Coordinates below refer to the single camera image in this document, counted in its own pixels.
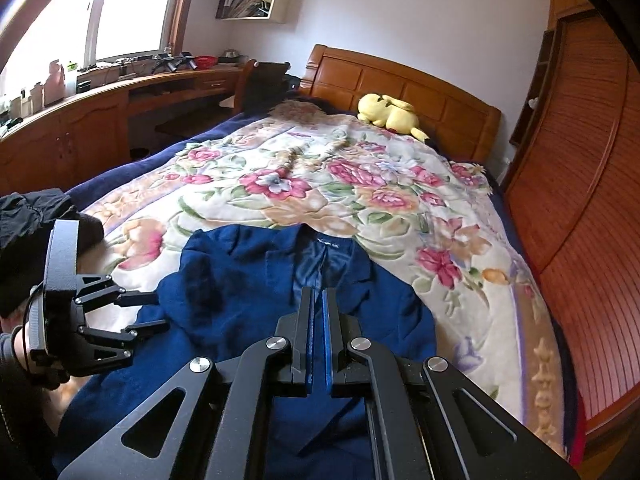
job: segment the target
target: black gripper frame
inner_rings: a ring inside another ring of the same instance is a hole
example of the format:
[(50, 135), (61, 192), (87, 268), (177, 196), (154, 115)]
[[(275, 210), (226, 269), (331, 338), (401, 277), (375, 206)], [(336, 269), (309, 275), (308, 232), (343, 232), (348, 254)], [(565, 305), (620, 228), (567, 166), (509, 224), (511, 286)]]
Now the black gripper frame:
[(177, 63), (175, 64), (176, 70), (182, 65), (188, 65), (191, 70), (197, 70), (196, 58), (191, 52), (181, 52), (179, 57), (176, 57)]
[[(310, 386), (312, 299), (303, 288), (298, 312), (240, 357), (195, 358), (59, 479), (262, 478), (271, 398), (304, 397)], [(376, 480), (578, 480), (445, 359), (397, 358), (338, 312), (334, 289), (322, 301), (326, 386), (334, 397), (364, 397)]]
[(175, 57), (171, 54), (165, 53), (156, 54), (153, 60), (156, 62), (156, 64), (151, 69), (152, 74), (155, 74), (159, 68), (167, 68), (171, 73), (177, 72), (178, 65), (180, 63), (179, 57)]
[(574, 469), (446, 359), (396, 357), (323, 293), (327, 389), (364, 396), (376, 480), (578, 480)]
[(129, 325), (119, 333), (87, 326), (84, 314), (114, 303), (157, 304), (155, 292), (127, 292), (101, 274), (76, 274), (79, 223), (56, 220), (49, 237), (42, 291), (29, 312), (30, 357), (85, 377), (132, 364), (136, 345), (168, 329), (164, 320)]
[(298, 311), (241, 356), (193, 359), (58, 479), (262, 478), (271, 399), (310, 389), (312, 299), (303, 288)]

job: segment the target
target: bed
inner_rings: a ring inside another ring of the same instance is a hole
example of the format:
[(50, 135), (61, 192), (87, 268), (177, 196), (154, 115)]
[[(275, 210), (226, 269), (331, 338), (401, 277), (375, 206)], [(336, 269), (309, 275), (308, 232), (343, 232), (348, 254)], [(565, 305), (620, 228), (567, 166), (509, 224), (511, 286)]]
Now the bed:
[[(371, 91), (412, 102), (440, 152), (340, 111), (352, 112)], [(70, 190), (105, 229), (79, 272), (153, 290), (178, 269), (195, 230), (230, 223), (306, 223), (353, 237), (428, 306), (438, 353), (568, 457), (577, 407), (570, 358), (500, 191), (476, 163), (495, 138), (499, 110), (409, 67), (322, 45), (301, 93)], [(270, 172), (287, 179), (284, 195), (260, 183)], [(89, 322), (119, 330), (135, 317), (111, 305)], [(52, 427), (81, 384), (52, 394)]]

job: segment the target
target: wooden headboard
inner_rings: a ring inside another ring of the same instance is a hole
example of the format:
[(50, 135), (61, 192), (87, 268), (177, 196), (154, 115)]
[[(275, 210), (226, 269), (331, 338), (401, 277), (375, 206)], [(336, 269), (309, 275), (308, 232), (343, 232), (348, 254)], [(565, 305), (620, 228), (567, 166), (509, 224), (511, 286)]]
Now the wooden headboard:
[(456, 160), (484, 162), (500, 123), (498, 108), (442, 79), (388, 59), (319, 44), (306, 64), (300, 91), (353, 112), (369, 93), (407, 101), (420, 117), (420, 127)]

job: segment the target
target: floral blanket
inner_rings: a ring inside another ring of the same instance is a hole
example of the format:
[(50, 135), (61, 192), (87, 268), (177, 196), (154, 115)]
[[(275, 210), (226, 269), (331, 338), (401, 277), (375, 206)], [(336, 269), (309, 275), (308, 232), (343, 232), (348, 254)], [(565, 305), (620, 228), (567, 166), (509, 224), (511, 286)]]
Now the floral blanket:
[[(432, 311), (438, 353), (565, 456), (550, 318), (507, 241), (483, 171), (447, 162), (409, 136), (287, 101), (224, 139), (187, 144), (86, 209), (106, 238), (80, 270), (154, 290), (178, 269), (197, 229), (306, 223), (353, 237)], [(136, 309), (107, 306), (88, 317), (92, 326), (119, 330)], [(55, 394), (58, 415), (74, 387)]]

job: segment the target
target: wooden desk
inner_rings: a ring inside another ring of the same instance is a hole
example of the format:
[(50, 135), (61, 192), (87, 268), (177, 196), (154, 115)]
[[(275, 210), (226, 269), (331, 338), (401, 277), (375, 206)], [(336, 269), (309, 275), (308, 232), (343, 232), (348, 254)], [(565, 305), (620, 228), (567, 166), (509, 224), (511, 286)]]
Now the wooden desk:
[(130, 162), (127, 119), (216, 94), (233, 93), (241, 69), (139, 77), (89, 90), (27, 118), (0, 140), (0, 195), (67, 190)]

